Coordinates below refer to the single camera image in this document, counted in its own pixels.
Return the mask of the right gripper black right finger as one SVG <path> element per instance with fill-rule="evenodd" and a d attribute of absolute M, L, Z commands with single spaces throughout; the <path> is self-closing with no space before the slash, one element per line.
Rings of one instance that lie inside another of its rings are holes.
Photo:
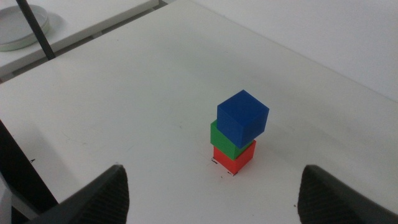
<path fill-rule="evenodd" d="M 297 210 L 302 223 L 397 223 L 397 214 L 316 165 L 302 172 Z"/>

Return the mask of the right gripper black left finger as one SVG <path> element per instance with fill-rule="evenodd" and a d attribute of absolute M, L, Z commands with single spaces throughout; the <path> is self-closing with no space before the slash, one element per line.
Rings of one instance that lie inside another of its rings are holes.
<path fill-rule="evenodd" d="M 129 211 L 126 170 L 113 165 L 30 224 L 125 224 Z"/>

